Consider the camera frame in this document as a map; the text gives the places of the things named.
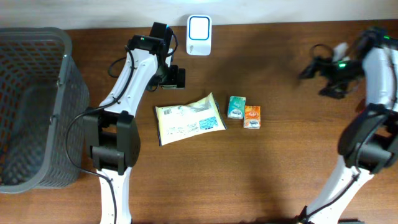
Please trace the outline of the yellow wet wipes pack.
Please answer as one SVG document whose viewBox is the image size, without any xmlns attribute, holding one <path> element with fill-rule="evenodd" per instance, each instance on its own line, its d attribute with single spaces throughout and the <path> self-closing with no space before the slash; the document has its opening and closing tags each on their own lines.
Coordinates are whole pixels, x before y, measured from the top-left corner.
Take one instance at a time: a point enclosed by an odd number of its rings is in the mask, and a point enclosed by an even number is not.
<svg viewBox="0 0 398 224">
<path fill-rule="evenodd" d="M 218 103 L 212 93 L 187 105 L 157 106 L 155 115 L 161 146 L 199 134 L 226 129 Z"/>
</svg>

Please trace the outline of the green tissue pack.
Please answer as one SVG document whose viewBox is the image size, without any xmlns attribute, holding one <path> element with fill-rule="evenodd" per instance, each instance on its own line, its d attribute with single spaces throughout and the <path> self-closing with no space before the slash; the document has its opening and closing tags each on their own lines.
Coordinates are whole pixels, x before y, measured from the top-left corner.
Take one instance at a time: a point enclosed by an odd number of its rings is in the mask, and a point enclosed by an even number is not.
<svg viewBox="0 0 398 224">
<path fill-rule="evenodd" d="M 228 104 L 228 118 L 243 119 L 246 98 L 242 96 L 230 96 Z"/>
</svg>

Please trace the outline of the orange tissue pack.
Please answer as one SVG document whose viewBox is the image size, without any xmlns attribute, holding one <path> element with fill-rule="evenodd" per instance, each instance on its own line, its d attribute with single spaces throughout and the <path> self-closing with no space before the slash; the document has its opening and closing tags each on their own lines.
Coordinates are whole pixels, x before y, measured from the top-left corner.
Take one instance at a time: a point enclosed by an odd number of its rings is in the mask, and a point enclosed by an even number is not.
<svg viewBox="0 0 398 224">
<path fill-rule="evenodd" d="M 246 105 L 244 108 L 243 128 L 259 129 L 261 127 L 261 107 Z"/>
</svg>

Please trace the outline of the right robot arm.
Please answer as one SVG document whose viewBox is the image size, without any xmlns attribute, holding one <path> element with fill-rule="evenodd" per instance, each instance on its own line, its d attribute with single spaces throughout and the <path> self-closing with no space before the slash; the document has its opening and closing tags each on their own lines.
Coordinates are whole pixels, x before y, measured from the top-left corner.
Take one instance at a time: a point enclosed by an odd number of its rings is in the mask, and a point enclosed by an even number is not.
<svg viewBox="0 0 398 224">
<path fill-rule="evenodd" d="M 304 206 L 296 223 L 341 223 L 361 187 L 397 162 L 397 39 L 372 27 L 352 45 L 325 48 L 330 56 L 311 54 L 299 79 L 325 77 L 319 95 L 337 100 L 351 93 L 351 83 L 365 80 L 365 105 L 340 136 L 338 162 L 323 190 Z"/>
</svg>

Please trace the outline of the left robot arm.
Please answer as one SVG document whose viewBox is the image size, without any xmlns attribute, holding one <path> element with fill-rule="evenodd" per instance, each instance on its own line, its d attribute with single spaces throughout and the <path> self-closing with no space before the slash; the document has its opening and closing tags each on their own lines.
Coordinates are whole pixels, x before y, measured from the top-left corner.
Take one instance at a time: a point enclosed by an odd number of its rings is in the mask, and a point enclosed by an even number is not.
<svg viewBox="0 0 398 224">
<path fill-rule="evenodd" d="M 136 113 L 145 91 L 185 88 L 185 69 L 172 64 L 177 36 L 155 22 L 149 35 L 134 35 L 108 96 L 83 117 L 88 155 L 101 187 L 101 223 L 131 223 L 129 178 L 141 150 Z"/>
</svg>

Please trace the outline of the white barcode scanner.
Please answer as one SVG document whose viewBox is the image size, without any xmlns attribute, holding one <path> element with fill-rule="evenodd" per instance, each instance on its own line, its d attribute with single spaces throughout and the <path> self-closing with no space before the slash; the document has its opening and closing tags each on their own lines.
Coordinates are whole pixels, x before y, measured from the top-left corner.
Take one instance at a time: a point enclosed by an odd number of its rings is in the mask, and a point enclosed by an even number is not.
<svg viewBox="0 0 398 224">
<path fill-rule="evenodd" d="M 211 54 L 212 19 L 210 16 L 194 14 L 187 18 L 186 52 L 193 56 Z"/>
</svg>

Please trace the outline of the grey plastic mesh basket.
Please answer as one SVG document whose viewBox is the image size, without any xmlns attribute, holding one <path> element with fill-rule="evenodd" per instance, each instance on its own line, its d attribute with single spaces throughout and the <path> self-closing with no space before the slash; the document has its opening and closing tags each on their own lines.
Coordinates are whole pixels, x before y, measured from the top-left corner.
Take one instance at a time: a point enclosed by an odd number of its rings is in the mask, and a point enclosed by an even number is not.
<svg viewBox="0 0 398 224">
<path fill-rule="evenodd" d="M 74 183 L 90 94 L 58 28 L 1 29 L 1 192 Z"/>
</svg>

